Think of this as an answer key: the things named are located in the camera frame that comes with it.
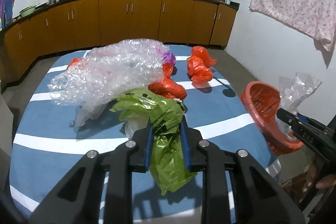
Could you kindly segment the clear plastic bag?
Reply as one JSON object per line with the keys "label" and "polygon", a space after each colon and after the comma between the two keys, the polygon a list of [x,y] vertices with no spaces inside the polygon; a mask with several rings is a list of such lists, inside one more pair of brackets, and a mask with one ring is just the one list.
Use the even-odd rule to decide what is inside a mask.
{"label": "clear plastic bag", "polygon": [[322,81],[307,73],[296,73],[293,79],[279,77],[280,104],[292,114],[298,113],[298,106],[309,98],[322,84]]}

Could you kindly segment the green basin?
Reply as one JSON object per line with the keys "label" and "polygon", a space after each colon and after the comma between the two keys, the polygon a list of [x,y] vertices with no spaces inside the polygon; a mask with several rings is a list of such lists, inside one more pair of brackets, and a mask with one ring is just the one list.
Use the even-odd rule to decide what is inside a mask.
{"label": "green basin", "polygon": [[20,16],[23,18],[35,12],[36,6],[29,6],[19,12]]}

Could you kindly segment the purple blue hanging cloth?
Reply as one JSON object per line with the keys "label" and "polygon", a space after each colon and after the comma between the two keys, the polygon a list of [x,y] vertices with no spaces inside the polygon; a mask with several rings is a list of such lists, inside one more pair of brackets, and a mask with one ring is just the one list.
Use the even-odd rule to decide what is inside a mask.
{"label": "purple blue hanging cloth", "polygon": [[1,30],[12,22],[14,2],[15,0],[0,0]]}

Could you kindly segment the red plastic waste basket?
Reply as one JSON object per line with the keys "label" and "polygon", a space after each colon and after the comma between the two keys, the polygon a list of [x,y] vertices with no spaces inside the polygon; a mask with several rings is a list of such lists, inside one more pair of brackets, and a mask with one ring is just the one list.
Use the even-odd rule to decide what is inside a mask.
{"label": "red plastic waste basket", "polygon": [[252,81],[247,84],[240,99],[275,155],[293,153],[303,147],[300,140],[288,139],[277,125],[280,92],[275,87],[261,81]]}

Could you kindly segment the purple plastic bag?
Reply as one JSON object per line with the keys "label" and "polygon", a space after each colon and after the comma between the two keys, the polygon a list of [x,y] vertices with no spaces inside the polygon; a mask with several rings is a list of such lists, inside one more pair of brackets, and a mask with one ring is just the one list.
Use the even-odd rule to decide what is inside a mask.
{"label": "purple plastic bag", "polygon": [[174,56],[174,54],[170,51],[165,52],[162,55],[162,64],[171,64],[172,66],[174,66],[176,64],[176,58]]}

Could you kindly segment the clear bubble wrap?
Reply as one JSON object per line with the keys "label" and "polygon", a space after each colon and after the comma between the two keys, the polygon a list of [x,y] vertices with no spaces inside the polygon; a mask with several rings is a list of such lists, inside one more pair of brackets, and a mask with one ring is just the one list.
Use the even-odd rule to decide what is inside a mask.
{"label": "clear bubble wrap", "polygon": [[55,76],[48,85],[58,105],[76,106],[74,124],[97,119],[122,93],[163,79],[168,46],[152,39],[129,39],[94,48]]}

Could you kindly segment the lower wooden kitchen cabinets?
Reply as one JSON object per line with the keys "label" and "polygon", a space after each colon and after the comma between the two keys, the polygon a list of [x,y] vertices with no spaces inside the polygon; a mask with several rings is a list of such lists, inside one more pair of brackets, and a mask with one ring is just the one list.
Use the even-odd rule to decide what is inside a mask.
{"label": "lower wooden kitchen cabinets", "polygon": [[205,0],[76,0],[1,32],[1,80],[18,81],[39,57],[124,39],[224,47],[237,9]]}

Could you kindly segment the orange bag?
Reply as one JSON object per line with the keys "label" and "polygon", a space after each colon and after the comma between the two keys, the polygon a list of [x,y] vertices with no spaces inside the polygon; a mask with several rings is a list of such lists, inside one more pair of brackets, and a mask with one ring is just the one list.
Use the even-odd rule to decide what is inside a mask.
{"label": "orange bag", "polygon": [[68,69],[69,67],[71,67],[72,65],[78,63],[79,61],[81,61],[81,58],[74,58],[74,59],[68,64],[67,69]]}
{"label": "orange bag", "polygon": [[152,83],[148,86],[148,89],[160,96],[168,99],[184,100],[187,97],[187,92],[182,85],[175,83],[171,79],[171,75],[174,70],[174,65],[170,63],[164,63],[162,67],[163,79]]}
{"label": "orange bag", "polygon": [[212,58],[205,47],[194,46],[187,58],[187,74],[195,83],[209,82],[213,78],[210,67],[216,63],[217,59]]}

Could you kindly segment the blue white striped tablecloth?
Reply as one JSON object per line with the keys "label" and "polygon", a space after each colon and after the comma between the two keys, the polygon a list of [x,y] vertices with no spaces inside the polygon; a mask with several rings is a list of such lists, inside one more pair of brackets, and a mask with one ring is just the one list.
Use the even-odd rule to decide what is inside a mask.
{"label": "blue white striped tablecloth", "polygon": [[[248,151],[265,170],[277,178],[281,164],[246,111],[231,84],[214,72],[208,84],[192,83],[187,74],[188,46],[170,46],[177,59],[173,80],[187,91],[184,100],[187,124],[219,148]],[[25,217],[36,209],[59,180],[88,151],[112,151],[125,142],[118,114],[105,109],[96,120],[75,127],[76,108],[56,104],[48,85],[75,58],[77,51],[60,57],[37,87],[15,134],[9,174],[10,193]],[[176,192],[165,195],[150,173],[132,176],[135,223],[199,223],[202,175],[198,174]]]}

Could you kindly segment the green plastic bag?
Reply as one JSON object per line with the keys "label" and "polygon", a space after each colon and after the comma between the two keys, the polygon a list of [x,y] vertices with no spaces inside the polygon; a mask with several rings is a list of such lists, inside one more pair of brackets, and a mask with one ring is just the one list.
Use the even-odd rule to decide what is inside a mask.
{"label": "green plastic bag", "polygon": [[161,195],[176,192],[197,174],[185,167],[179,134],[185,108],[180,102],[148,89],[133,89],[115,98],[111,112],[120,112],[120,121],[149,118],[153,127],[153,151],[149,170]]}

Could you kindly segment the orange bag far right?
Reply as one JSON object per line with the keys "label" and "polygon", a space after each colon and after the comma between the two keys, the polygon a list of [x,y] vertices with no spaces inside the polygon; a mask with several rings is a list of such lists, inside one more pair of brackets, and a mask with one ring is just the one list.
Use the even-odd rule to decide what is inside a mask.
{"label": "orange bag far right", "polygon": [[216,63],[217,59],[212,58],[205,47],[194,46],[187,58],[187,74],[195,83],[209,82],[213,78],[210,67]]}

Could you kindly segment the orange bag near centre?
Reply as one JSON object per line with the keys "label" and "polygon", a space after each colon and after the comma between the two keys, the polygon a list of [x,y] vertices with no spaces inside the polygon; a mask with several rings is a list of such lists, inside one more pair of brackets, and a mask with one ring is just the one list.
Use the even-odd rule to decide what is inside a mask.
{"label": "orange bag near centre", "polygon": [[162,67],[163,79],[152,83],[148,86],[148,89],[160,96],[168,99],[184,100],[187,97],[187,92],[182,85],[175,83],[171,79],[171,75],[174,70],[174,65],[170,63],[164,63]]}

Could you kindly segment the orange bag far left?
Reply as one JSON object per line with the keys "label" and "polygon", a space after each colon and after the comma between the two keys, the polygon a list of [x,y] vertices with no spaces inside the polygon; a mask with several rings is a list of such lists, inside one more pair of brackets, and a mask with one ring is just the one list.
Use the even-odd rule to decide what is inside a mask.
{"label": "orange bag far left", "polygon": [[81,61],[81,58],[74,58],[74,59],[68,64],[67,69],[68,69],[69,67],[71,67],[72,65],[78,63],[79,61]]}

